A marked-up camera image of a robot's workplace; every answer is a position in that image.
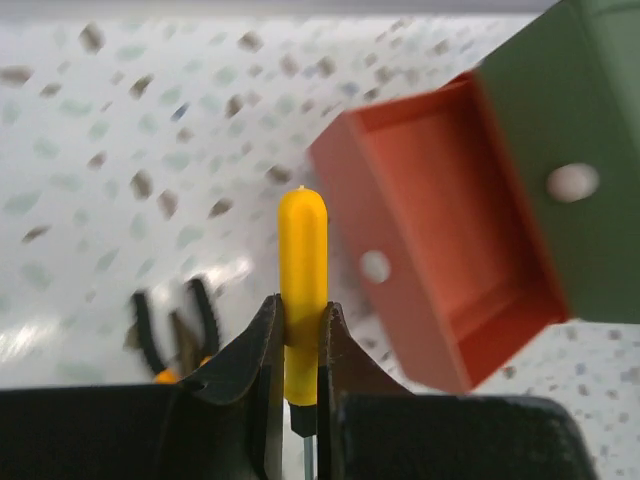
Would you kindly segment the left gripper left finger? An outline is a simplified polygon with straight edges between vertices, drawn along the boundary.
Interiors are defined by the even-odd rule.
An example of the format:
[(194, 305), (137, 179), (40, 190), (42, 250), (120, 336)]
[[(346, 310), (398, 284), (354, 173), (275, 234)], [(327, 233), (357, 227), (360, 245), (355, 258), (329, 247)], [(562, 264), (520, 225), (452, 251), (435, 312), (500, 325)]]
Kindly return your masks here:
[(5, 479), (279, 479), (283, 307), (175, 384), (5, 390)]

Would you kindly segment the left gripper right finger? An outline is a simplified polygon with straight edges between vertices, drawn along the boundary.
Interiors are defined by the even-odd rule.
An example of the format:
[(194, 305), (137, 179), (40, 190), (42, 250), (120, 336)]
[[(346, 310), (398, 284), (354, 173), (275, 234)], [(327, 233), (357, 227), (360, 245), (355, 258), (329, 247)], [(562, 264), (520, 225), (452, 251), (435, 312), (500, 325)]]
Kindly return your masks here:
[(548, 479), (597, 476), (559, 403), (521, 395), (414, 394), (388, 375), (328, 304), (319, 341), (321, 479)]

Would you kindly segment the orange black pliers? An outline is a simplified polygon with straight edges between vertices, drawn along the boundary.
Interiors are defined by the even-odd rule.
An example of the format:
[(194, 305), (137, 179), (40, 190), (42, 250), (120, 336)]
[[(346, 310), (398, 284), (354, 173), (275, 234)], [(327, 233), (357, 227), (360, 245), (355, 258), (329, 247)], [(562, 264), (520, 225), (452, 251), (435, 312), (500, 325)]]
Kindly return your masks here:
[(174, 384), (205, 365), (221, 349), (219, 316), (201, 276), (184, 284), (187, 298), (195, 308), (201, 335), (191, 327), (178, 308), (170, 310), (167, 320), (171, 327), (175, 355), (165, 361), (156, 343), (152, 304), (145, 289), (136, 290), (130, 297), (133, 323), (127, 331), (124, 348), (138, 351), (156, 384)]

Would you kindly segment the yellow handled screwdriver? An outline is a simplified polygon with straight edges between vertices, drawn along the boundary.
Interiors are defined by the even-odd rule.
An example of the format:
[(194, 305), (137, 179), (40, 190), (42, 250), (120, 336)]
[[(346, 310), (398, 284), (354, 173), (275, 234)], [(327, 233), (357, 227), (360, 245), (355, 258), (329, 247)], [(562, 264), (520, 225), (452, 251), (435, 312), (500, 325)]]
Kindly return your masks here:
[(291, 429), (303, 439), (304, 477), (315, 477), (319, 336), (328, 304), (328, 216), (303, 185), (278, 207), (280, 296), (284, 308), (284, 397)]

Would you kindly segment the orange drawer box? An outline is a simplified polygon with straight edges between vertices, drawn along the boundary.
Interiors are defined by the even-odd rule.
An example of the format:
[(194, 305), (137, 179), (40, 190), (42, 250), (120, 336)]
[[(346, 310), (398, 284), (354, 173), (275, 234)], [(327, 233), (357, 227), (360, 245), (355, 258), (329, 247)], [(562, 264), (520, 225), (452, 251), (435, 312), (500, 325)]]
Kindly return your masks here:
[(411, 380), (470, 391), (567, 320), (474, 73), (345, 111), (309, 154), (331, 224)]

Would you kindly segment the green drawer box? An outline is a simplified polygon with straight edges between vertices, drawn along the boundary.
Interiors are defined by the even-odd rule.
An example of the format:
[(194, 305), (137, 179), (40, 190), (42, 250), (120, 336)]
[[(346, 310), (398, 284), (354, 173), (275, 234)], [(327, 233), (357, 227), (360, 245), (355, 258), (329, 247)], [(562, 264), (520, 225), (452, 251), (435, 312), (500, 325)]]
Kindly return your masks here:
[(479, 75), (574, 317), (639, 319), (639, 5), (561, 1)]

